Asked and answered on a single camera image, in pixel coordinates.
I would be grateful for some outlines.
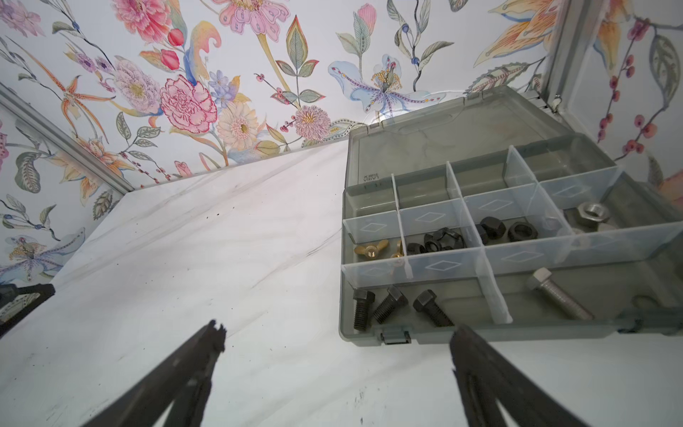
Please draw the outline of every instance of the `floral wall panel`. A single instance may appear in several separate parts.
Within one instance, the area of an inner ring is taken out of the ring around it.
[[[3,82],[134,187],[313,146],[465,92],[537,85],[561,5],[1,3]]]
[[[0,122],[0,284],[48,283],[119,195],[3,107]]]
[[[612,159],[683,209],[683,3],[612,0],[569,106]]]

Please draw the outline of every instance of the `bolt thread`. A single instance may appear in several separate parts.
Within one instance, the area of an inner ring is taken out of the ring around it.
[[[444,326],[453,326],[451,319],[446,316],[441,307],[432,302],[431,304],[425,305],[425,313],[432,319],[434,326],[441,328]]]
[[[396,300],[391,295],[387,295],[387,298],[384,298],[380,305],[375,309],[372,317],[374,317],[375,320],[377,320],[377,323],[381,325],[387,320],[387,318],[395,309]]]
[[[356,314],[353,316],[353,329],[364,331],[367,329],[367,312],[370,304],[367,301],[356,301]]]
[[[591,312],[585,309],[567,292],[564,292],[564,290],[552,280],[548,279],[544,281],[538,288],[569,316],[579,320],[593,320],[595,318]]]

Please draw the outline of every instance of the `open box lid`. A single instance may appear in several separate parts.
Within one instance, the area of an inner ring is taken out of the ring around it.
[[[346,187],[571,132],[508,86],[496,87],[352,130]]]

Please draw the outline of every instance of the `white table surface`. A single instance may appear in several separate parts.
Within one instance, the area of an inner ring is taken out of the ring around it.
[[[466,425],[446,345],[338,334],[347,143],[129,193],[0,340],[0,425],[77,426],[212,318],[203,426]],[[683,339],[494,347],[594,426],[680,425]]]

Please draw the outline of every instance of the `gray translucent storage box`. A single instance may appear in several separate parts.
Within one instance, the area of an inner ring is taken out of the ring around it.
[[[615,229],[588,232],[576,207],[600,202]],[[482,244],[493,216],[534,225],[535,240]],[[683,217],[592,141],[507,87],[354,130],[344,191],[339,333],[359,346],[447,342],[412,302],[426,289],[455,322],[489,340],[599,338],[683,327]],[[442,227],[465,249],[390,258]],[[389,240],[375,260],[356,245]],[[573,320],[526,281],[546,267],[596,319]],[[356,288],[376,307],[397,286],[409,304],[385,324],[353,329]]]

